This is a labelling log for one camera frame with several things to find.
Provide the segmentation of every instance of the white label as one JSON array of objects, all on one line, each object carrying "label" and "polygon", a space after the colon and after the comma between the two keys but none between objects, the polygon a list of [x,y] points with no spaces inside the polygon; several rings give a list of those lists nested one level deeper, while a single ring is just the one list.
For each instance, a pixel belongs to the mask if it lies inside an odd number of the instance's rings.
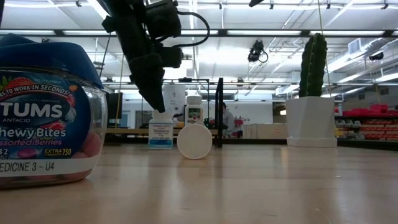
[{"label": "white label", "polygon": [[162,123],[149,124],[149,139],[156,139],[156,140],[173,139],[173,124],[162,124]]},{"label": "white label", "polygon": [[74,174],[94,168],[99,158],[0,160],[0,177]]}]

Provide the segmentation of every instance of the black pole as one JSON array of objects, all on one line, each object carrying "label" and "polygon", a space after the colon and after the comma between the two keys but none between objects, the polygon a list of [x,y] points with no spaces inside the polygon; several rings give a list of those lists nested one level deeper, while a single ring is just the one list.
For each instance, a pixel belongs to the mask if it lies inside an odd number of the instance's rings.
[{"label": "black pole", "polygon": [[215,103],[215,114],[214,114],[214,124],[215,128],[218,129],[218,92],[220,91],[220,83],[217,83],[217,89],[216,89],[216,103]]},{"label": "black pole", "polygon": [[218,94],[219,94],[219,96],[218,96],[218,99],[219,99],[218,122],[219,122],[219,125],[218,125],[218,135],[217,135],[217,138],[218,138],[217,146],[219,148],[222,148],[223,147],[223,126],[224,126],[223,125],[224,78],[219,78],[218,84],[220,87],[218,88]]},{"label": "black pole", "polygon": [[210,124],[210,81],[209,80],[207,80],[207,119]]},{"label": "black pole", "polygon": [[2,22],[2,12],[4,11],[4,2],[5,2],[5,0],[0,0],[0,28],[1,28],[1,22]]}]

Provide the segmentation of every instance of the medicine bottle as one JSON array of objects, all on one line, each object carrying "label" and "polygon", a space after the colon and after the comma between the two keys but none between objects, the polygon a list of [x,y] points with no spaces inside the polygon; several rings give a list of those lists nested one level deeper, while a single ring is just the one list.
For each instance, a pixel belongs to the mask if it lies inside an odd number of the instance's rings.
[{"label": "medicine bottle", "polygon": [[173,148],[173,120],[169,112],[152,112],[149,121],[149,148],[171,149]]},{"label": "medicine bottle", "polygon": [[203,125],[203,107],[201,106],[201,96],[187,96],[187,106],[185,107],[185,125]]}]

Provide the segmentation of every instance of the white bottle cap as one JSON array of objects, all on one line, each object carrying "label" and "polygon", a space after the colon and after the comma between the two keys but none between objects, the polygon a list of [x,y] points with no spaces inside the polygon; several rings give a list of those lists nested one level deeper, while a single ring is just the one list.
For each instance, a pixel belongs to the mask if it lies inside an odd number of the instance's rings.
[{"label": "white bottle cap", "polygon": [[211,149],[213,138],[209,129],[200,124],[185,126],[177,137],[177,147],[189,159],[205,157]]},{"label": "white bottle cap", "polygon": [[152,111],[152,117],[154,119],[172,119],[172,115],[169,112],[160,113],[158,110]]},{"label": "white bottle cap", "polygon": [[201,104],[201,96],[199,95],[191,95],[191,96],[187,96],[187,103],[188,104],[196,104],[196,105],[200,105]]}]

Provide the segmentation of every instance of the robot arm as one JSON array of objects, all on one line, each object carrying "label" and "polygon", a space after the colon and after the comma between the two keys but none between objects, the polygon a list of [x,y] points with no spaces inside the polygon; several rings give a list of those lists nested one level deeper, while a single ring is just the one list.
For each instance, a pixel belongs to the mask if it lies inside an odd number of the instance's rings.
[{"label": "robot arm", "polygon": [[[163,68],[180,67],[183,53],[179,47],[192,44],[163,47],[160,42],[168,37],[181,35],[178,14],[187,14],[187,12],[178,12],[177,2],[172,0],[162,0],[148,6],[144,5],[143,0],[97,1],[110,15],[102,25],[108,33],[115,31],[118,35],[132,73],[131,82],[137,85],[139,93],[153,109],[164,112]],[[203,43],[210,35],[210,27],[206,20],[201,16],[198,17],[205,23],[208,35],[195,45]]]}]

